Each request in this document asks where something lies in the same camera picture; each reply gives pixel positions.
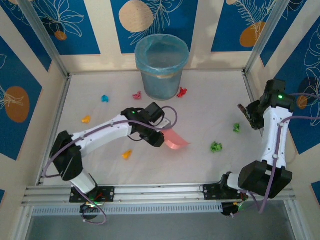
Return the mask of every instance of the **blue trash can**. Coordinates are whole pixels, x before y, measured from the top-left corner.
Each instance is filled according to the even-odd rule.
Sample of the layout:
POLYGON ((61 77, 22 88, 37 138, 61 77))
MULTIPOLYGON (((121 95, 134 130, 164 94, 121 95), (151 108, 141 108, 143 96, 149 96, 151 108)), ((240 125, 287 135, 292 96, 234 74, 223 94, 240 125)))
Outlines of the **blue trash can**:
POLYGON ((134 53, 145 93, 159 101, 173 98, 189 60, 187 44, 173 35, 153 34, 140 40, 134 53))

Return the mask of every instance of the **pink paper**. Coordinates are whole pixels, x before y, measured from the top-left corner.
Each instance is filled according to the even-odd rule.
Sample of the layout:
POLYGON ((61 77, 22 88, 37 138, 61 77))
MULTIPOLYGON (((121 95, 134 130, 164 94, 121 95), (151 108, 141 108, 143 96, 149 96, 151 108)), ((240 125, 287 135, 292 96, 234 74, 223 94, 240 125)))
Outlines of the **pink paper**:
POLYGON ((179 136, 173 129, 162 130, 161 132, 164 135, 164 143, 173 150, 178 150, 190 144, 179 136))

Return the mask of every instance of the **wall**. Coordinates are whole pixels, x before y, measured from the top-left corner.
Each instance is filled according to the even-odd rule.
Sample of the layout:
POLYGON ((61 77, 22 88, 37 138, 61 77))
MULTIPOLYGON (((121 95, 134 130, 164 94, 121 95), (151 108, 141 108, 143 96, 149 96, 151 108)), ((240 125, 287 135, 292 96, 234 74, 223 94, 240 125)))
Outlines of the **wall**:
MULTIPOLYGON (((31 4, 72 72, 135 70, 143 37, 172 34, 190 50, 187 68, 243 69, 274 0, 33 0, 31 4)), ((50 58, 12 0, 0 0, 48 70, 50 58)))
POLYGON ((0 239, 7 239, 26 186, 36 182, 65 81, 1 7, 0 42, 0 239))
MULTIPOLYGON (((298 15, 291 17, 289 27, 280 20, 275 30, 277 34, 273 33, 267 50, 248 75, 255 99, 263 94, 266 82, 273 78, 286 81, 287 93, 305 92, 319 96, 319 11, 319 1, 308 0, 298 15), (281 28, 285 29, 284 34, 279 30, 281 28)), ((317 100, 298 98, 294 115, 316 117, 319 107, 317 100)), ((286 161, 287 168, 293 172, 292 186, 313 235, 320 236, 320 205, 311 187, 320 180, 320 124, 319 121, 292 120, 289 128, 286 161)))

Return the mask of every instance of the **white table surface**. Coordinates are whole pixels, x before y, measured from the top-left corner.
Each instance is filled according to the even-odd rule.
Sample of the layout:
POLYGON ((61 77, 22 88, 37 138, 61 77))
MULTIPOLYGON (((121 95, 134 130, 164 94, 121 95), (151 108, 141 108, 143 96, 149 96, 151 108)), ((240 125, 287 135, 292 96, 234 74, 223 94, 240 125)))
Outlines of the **white table surface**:
MULTIPOLYGON (((187 88, 183 98, 156 101, 161 107, 172 106, 178 112, 174 130, 191 144, 180 150, 166 145, 160 148, 128 137, 100 147, 85 158, 83 167, 98 184, 175 184, 219 181, 226 172, 240 172, 258 159, 261 145, 259 131, 251 129, 237 105, 250 103, 239 71, 185 70, 181 86, 187 88), (241 133, 233 132, 240 123, 241 133), (210 145, 222 143, 221 152, 212 153, 210 145), (132 149, 129 160, 122 154, 132 149)), ((153 100, 144 93, 138 71, 119 71, 92 75, 73 75, 64 105, 58 133, 69 134, 91 129, 113 119, 126 108, 145 108, 153 100), (142 91, 142 99, 132 94, 142 91), (109 103, 102 102, 103 95, 109 103), (89 124, 82 118, 91 116, 89 124)), ((174 121, 170 109, 166 117, 174 121)), ((51 165, 49 174, 57 173, 51 165)), ((44 185, 65 185, 59 177, 47 178, 44 185)))

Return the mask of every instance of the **enclosure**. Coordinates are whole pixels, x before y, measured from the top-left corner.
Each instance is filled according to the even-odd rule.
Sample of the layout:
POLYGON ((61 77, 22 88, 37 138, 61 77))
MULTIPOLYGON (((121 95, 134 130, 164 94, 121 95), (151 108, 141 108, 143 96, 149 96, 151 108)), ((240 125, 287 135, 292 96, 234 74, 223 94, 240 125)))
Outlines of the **enclosure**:
MULTIPOLYGON (((0 0, 0 6, 0 239, 318 239, 319 120, 290 122, 285 159, 293 179, 264 214, 250 197, 239 216, 223 216, 222 203, 234 200, 205 200, 202 185, 258 160, 263 131, 253 130, 237 106, 258 100, 268 80, 285 81, 287 94, 320 96, 319 1, 0 0), (144 92, 134 52, 152 34, 174 35, 189 49, 183 97, 154 101, 144 92), (84 169, 99 186, 113 186, 114 198, 102 207, 105 225, 83 223, 80 204, 69 203, 71 183, 42 177, 57 135, 152 102, 177 111, 174 131, 188 146, 172 150, 122 137, 84 157, 84 169), (213 142, 222 151, 211 152, 213 142)), ((297 97, 293 115, 319 117, 319 100, 297 97)), ((165 117, 175 120, 170 109, 165 117)), ((57 173, 52 164, 48 174, 57 173)))

